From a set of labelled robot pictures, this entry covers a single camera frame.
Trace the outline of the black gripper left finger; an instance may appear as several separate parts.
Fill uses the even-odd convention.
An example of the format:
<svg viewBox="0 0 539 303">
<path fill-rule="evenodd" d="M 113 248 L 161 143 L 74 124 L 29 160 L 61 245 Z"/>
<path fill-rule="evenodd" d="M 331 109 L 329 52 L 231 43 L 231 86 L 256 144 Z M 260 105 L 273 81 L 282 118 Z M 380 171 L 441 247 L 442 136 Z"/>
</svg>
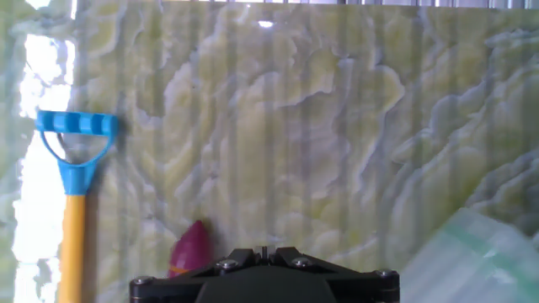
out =
<svg viewBox="0 0 539 303">
<path fill-rule="evenodd" d="M 140 276 L 130 282 L 130 303 L 236 300 L 241 281 L 233 275 L 260 264 L 264 248 L 237 248 L 223 258 L 171 279 Z"/>
</svg>

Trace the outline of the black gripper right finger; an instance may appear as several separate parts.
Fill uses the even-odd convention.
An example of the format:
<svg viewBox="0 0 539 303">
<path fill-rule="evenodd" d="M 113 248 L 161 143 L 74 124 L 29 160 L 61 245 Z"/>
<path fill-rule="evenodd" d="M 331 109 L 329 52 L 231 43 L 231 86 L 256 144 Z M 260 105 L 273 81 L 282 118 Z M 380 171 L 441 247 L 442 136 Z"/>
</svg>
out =
<svg viewBox="0 0 539 303">
<path fill-rule="evenodd" d="M 336 302 L 399 302 L 399 273 L 391 269 L 358 272 L 299 252 L 294 247 L 277 248 L 269 263 L 290 269 L 299 278 L 301 290 L 321 290 Z"/>
</svg>

